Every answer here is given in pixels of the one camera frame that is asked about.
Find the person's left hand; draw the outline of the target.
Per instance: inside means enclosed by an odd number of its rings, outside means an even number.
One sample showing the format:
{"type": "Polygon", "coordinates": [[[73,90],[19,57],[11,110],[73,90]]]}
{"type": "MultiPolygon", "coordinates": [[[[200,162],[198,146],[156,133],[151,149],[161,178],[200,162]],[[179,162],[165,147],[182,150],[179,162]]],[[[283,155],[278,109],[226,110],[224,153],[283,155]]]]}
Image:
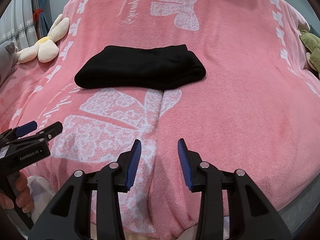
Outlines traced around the person's left hand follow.
{"type": "MultiPolygon", "coordinates": [[[[30,194],[28,187],[28,180],[24,173],[20,173],[20,176],[15,181],[16,189],[19,191],[16,197],[16,205],[22,209],[24,213],[31,212],[35,205],[30,194]]],[[[14,203],[12,200],[1,192],[1,207],[4,209],[13,209],[14,203]]]]}

